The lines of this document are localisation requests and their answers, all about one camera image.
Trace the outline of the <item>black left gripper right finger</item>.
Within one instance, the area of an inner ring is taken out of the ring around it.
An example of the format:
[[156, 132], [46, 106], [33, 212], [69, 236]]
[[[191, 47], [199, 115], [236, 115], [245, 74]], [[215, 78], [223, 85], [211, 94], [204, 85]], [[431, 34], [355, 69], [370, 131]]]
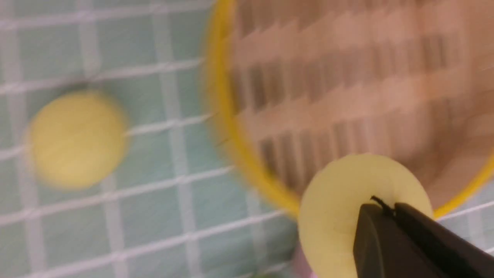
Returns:
[[448, 278], [492, 278], [491, 255], [406, 203], [394, 205], [394, 220]]

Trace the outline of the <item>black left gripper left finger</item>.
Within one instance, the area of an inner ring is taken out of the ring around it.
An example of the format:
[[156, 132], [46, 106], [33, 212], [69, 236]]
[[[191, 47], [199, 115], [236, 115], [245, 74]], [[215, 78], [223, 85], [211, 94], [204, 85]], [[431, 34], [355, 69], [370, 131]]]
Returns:
[[360, 207], [353, 256], [358, 278], [446, 277], [376, 204]]

